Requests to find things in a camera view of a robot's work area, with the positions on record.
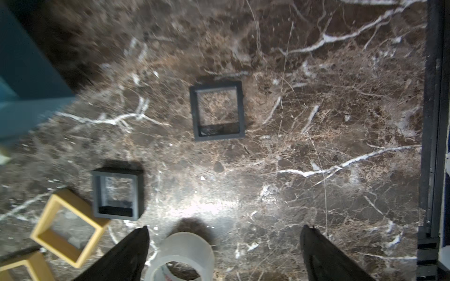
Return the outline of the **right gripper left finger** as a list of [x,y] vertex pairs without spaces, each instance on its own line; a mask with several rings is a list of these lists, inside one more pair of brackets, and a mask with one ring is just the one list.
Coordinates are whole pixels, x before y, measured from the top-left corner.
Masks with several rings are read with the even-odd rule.
[[108,251],[77,281],[139,281],[150,247],[146,226],[137,228]]

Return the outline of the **small black brooch box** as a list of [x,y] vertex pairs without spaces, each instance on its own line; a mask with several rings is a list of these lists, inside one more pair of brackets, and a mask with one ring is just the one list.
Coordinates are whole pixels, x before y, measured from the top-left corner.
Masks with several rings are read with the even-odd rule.
[[144,213],[144,171],[102,167],[91,172],[93,215],[137,221]]

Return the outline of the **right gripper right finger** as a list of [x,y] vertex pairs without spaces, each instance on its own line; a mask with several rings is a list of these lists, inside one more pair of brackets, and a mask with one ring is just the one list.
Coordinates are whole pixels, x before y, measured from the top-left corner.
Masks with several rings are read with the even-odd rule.
[[302,227],[300,243],[310,281],[374,279],[314,227]]

